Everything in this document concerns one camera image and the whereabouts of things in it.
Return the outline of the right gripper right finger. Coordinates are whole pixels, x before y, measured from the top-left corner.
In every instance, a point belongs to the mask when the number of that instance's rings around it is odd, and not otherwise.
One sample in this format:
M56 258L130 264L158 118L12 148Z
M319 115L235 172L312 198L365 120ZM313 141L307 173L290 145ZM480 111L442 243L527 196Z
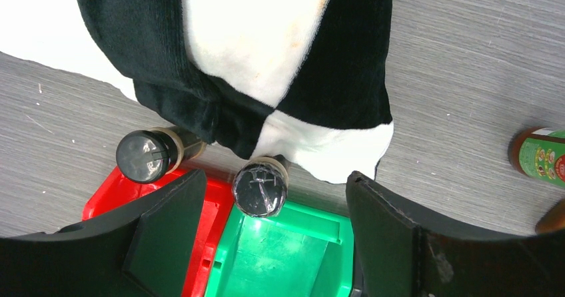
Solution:
M361 172L346 203L367 296L563 296L564 232L520 236L453 219Z

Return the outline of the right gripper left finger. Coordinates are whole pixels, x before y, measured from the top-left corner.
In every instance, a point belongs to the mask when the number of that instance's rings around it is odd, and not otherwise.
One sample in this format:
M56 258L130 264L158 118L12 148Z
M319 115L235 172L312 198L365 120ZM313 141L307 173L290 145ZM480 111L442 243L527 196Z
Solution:
M192 170L97 217L1 239L2 296L180 296L207 178Z

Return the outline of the brown sauce glass bottle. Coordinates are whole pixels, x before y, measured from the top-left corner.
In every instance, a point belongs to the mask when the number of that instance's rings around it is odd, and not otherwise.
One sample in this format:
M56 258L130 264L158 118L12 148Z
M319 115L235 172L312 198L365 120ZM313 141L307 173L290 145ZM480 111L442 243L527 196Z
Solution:
M559 200L536 223L536 234L545 234L564 229L564 199Z

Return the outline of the yellow cap chili sauce bottle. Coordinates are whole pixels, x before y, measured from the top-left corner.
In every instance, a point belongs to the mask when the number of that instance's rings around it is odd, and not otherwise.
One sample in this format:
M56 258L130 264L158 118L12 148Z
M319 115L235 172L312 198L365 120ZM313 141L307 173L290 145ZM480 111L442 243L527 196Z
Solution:
M512 138L508 160L518 172L530 178L564 187L564 131L532 127Z

